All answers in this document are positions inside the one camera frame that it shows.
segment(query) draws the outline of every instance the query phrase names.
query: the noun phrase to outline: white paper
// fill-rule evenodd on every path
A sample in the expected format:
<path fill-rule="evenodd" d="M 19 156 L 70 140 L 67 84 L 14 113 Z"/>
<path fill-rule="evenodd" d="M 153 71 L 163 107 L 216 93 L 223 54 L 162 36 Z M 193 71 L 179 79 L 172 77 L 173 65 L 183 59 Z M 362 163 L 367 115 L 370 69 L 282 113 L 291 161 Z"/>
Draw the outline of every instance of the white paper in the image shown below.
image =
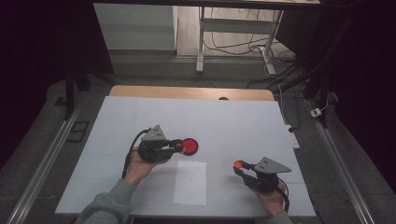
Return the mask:
<path fill-rule="evenodd" d="M 173 203 L 206 205 L 206 162 L 178 162 Z"/>

